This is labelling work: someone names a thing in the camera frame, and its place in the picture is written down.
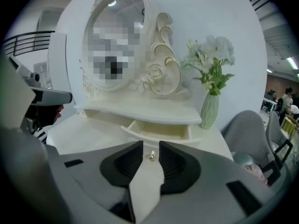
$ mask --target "ribbed vase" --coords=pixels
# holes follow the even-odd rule
[[[202,123],[200,127],[203,129],[209,129],[215,122],[219,109],[219,97],[218,95],[206,95],[205,102],[201,109]]]

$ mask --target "oval mirror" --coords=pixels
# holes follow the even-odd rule
[[[143,0],[110,0],[88,27],[86,73],[100,90],[116,90],[135,78]]]

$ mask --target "open drawer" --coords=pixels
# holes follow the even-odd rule
[[[121,126],[128,141],[143,140],[145,145],[157,148],[159,141],[169,141],[179,144],[199,143],[201,138],[192,138],[192,125],[163,125],[134,120],[126,128]]]

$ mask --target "ornate white mirror frame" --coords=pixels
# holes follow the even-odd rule
[[[112,1],[96,0],[90,11],[80,59],[88,99],[86,104],[75,107],[79,111],[106,111],[163,124],[200,123],[189,91],[181,87],[180,69],[169,41],[172,18],[167,13],[159,13],[154,0],[142,0],[144,22],[140,29],[140,45],[134,52],[134,66],[140,69],[134,69],[132,79],[112,87],[101,86],[95,81],[92,69],[88,69],[88,29]]]

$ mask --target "brown wall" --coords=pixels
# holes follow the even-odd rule
[[[299,94],[298,82],[271,75],[267,76],[266,92],[274,90],[277,94],[277,99],[282,97],[287,87],[291,87],[293,89],[293,93]]]

